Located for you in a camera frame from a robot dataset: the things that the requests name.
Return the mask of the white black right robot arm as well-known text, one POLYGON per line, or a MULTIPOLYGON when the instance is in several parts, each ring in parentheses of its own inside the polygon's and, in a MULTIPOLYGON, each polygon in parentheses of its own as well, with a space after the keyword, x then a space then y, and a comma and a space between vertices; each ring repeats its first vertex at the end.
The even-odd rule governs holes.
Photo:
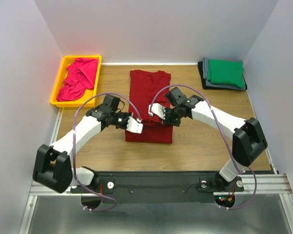
POLYGON ((232 116, 211 106, 202 97, 185 96, 177 87, 170 90, 165 97, 170 107, 158 103, 150 107, 163 124, 179 126, 181 118, 189 117, 218 129, 223 140, 229 138, 232 141, 229 148, 230 159, 215 176, 214 184, 218 190, 229 188, 232 181, 244 173, 266 150, 268 143, 257 119, 252 117, 246 120, 232 116))

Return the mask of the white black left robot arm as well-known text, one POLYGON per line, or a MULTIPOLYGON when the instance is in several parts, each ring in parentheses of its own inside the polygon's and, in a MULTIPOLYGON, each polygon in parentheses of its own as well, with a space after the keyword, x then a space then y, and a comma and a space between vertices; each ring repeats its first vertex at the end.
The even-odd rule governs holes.
POLYGON ((33 180, 58 193, 69 186, 78 186, 80 181, 88 192, 98 189, 98 174, 87 167, 72 168, 76 162, 73 156, 73 134, 76 134, 76 151, 79 151, 92 137, 104 128, 114 125, 126 129, 131 112, 122 112, 119 97, 106 95, 102 104, 88 110, 82 120, 61 139, 50 145, 41 145, 36 154, 33 180))

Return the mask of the dark red t-shirt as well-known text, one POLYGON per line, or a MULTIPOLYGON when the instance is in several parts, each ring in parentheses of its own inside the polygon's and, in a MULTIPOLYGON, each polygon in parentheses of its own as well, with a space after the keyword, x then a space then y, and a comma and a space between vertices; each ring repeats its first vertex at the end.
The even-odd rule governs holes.
POLYGON ((141 143, 172 143, 173 127, 148 114, 148 106, 162 88, 170 85, 171 74, 164 71, 130 71, 129 100, 141 114, 143 130, 140 134, 125 131, 125 141, 141 143))

